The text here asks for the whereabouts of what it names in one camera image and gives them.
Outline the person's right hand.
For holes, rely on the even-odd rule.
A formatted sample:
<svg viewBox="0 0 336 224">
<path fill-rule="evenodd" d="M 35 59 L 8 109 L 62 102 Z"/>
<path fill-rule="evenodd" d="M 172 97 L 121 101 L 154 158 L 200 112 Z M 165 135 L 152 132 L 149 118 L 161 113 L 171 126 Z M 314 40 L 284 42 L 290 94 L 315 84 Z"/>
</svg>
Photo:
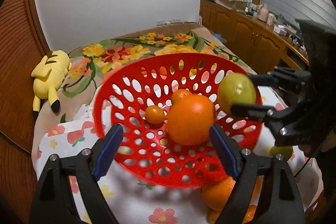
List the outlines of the person's right hand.
<svg viewBox="0 0 336 224">
<path fill-rule="evenodd" d="M 335 147 L 336 135 L 335 128 L 329 132 L 327 137 L 320 144 L 300 144 L 298 148 L 306 157 L 316 157 L 318 153 L 326 152 Z"/>
</svg>

